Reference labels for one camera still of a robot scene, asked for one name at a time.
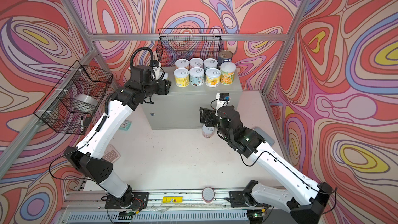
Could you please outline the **white can teal label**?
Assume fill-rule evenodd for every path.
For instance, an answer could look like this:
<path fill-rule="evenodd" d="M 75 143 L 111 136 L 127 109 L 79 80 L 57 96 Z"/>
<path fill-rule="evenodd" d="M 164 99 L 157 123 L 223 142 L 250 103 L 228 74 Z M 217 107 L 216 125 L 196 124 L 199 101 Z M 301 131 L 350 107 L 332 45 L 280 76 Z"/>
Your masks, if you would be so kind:
<path fill-rule="evenodd" d="M 194 67 L 189 71 L 190 84 L 199 87 L 204 84 L 205 71 L 201 67 Z"/>

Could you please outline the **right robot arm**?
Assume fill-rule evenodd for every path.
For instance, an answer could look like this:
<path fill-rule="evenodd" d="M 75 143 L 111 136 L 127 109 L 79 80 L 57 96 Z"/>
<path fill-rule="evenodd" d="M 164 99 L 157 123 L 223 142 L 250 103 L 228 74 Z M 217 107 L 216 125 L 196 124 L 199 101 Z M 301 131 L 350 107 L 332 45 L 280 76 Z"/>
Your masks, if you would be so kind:
<path fill-rule="evenodd" d="M 335 193 L 328 183 L 318 183 L 288 163 L 259 132 L 243 125 L 233 106 L 217 110 L 201 107 L 200 122 L 214 127 L 241 159 L 252 162 L 251 167 L 261 166 L 284 186 L 281 190 L 251 180 L 242 191 L 230 193 L 228 201 L 232 207 L 276 207 L 289 213 L 298 224 L 319 223 L 330 196 Z"/>

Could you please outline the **dark blue tomato can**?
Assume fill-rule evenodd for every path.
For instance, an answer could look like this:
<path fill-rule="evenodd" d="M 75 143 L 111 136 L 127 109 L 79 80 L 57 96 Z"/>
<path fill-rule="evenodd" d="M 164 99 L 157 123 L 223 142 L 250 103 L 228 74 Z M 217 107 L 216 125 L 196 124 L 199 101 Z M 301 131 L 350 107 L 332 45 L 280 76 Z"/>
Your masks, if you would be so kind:
<path fill-rule="evenodd" d="M 221 50 L 218 53 L 217 61 L 218 65 L 220 66 L 221 64 L 225 62 L 231 62 L 233 58 L 233 53 L 229 50 Z"/>

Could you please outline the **white can red label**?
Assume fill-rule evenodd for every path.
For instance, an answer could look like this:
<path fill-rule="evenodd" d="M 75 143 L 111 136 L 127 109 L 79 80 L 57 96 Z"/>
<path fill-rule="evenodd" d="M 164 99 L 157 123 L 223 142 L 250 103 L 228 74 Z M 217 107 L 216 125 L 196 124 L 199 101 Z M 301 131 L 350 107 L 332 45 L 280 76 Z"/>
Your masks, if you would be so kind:
<path fill-rule="evenodd" d="M 215 128 L 214 127 L 207 127 L 206 125 L 203 125 L 202 127 L 202 135 L 204 138 L 211 138 L 214 134 Z"/>

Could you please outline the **white can green label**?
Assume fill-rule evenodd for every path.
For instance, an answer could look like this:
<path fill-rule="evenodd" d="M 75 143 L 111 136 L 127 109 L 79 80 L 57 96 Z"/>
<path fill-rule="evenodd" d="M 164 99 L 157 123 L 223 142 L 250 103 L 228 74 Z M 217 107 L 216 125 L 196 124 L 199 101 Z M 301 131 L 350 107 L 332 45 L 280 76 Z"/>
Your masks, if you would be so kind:
<path fill-rule="evenodd" d="M 167 72 L 163 72 L 162 75 L 160 76 L 161 80 L 168 80 L 169 74 Z"/>

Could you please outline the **white can yellow orange label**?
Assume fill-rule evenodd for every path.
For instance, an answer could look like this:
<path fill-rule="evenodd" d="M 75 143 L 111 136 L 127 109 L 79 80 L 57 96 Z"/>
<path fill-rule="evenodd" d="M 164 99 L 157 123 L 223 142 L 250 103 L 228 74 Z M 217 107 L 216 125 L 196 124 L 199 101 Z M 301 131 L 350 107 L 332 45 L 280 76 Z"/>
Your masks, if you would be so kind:
<path fill-rule="evenodd" d="M 217 87 L 220 84 L 221 72 L 217 68 L 209 68 L 205 72 L 205 79 L 208 87 Z"/>

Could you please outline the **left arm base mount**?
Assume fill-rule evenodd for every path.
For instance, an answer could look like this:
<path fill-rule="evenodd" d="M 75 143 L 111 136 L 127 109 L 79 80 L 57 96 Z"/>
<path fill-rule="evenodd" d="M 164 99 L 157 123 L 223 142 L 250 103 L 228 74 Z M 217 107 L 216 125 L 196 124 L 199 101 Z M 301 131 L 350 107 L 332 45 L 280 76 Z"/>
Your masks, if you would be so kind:
<path fill-rule="evenodd" d="M 111 194 L 107 194 L 105 201 L 105 209 L 136 209 L 142 210 L 147 207 L 149 193 L 148 192 L 128 192 L 122 198 L 116 198 Z"/>

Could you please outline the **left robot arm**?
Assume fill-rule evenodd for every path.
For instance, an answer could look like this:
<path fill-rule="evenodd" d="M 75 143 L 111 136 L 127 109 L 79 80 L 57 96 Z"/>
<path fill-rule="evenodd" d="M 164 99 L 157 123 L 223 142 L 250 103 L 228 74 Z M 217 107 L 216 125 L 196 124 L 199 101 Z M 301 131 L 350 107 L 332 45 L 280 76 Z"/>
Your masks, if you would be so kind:
<path fill-rule="evenodd" d="M 114 165 L 103 159 L 105 150 L 121 124 L 139 105 L 151 104 L 153 95 L 167 95 L 171 85 L 169 80 L 157 78 L 150 66 L 132 67 L 130 80 L 106 98 L 101 119 L 76 147 L 65 149 L 65 158 L 110 195 L 129 202 L 130 187 L 114 172 Z"/>

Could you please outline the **white can pink label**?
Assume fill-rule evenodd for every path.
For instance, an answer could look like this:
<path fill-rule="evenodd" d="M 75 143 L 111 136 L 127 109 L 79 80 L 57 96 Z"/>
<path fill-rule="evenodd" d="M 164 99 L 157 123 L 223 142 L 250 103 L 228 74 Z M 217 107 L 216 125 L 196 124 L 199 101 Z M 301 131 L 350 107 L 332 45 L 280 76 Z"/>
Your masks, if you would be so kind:
<path fill-rule="evenodd" d="M 189 67 L 190 67 L 190 69 L 197 68 L 197 67 L 203 68 L 203 62 L 204 61 L 201 58 L 192 58 L 189 61 Z"/>

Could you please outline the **yellow peach can plastic lid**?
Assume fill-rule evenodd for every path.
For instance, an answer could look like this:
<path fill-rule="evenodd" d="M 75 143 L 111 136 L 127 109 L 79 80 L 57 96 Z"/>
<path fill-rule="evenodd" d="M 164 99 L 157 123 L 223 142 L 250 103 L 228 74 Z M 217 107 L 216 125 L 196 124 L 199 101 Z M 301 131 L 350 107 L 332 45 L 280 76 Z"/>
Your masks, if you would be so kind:
<path fill-rule="evenodd" d="M 224 62 L 220 65 L 221 83 L 231 85 L 234 82 L 236 65 L 232 62 Z"/>

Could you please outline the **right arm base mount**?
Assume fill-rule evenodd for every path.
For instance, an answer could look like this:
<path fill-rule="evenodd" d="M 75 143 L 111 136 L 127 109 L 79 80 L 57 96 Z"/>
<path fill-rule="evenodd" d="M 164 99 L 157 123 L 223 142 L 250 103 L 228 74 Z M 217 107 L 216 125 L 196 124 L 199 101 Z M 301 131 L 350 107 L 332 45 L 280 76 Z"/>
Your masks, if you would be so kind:
<path fill-rule="evenodd" d="M 243 191 L 230 191 L 229 196 L 226 198 L 233 208 L 237 207 L 248 207 L 248 208 L 265 208 L 268 209 L 271 207 L 268 204 L 258 203 L 253 197 L 251 197 L 248 193 L 244 193 Z"/>

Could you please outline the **light blue spotted can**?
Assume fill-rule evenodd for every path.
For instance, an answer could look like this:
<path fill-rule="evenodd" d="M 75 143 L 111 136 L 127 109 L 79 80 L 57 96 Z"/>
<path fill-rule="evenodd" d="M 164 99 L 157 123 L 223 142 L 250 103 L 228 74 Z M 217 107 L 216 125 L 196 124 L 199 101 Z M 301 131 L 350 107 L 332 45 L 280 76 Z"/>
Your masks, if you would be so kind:
<path fill-rule="evenodd" d="M 208 70 L 210 68 L 217 68 L 218 61 L 216 59 L 208 58 L 203 61 L 203 68 L 204 70 Z"/>

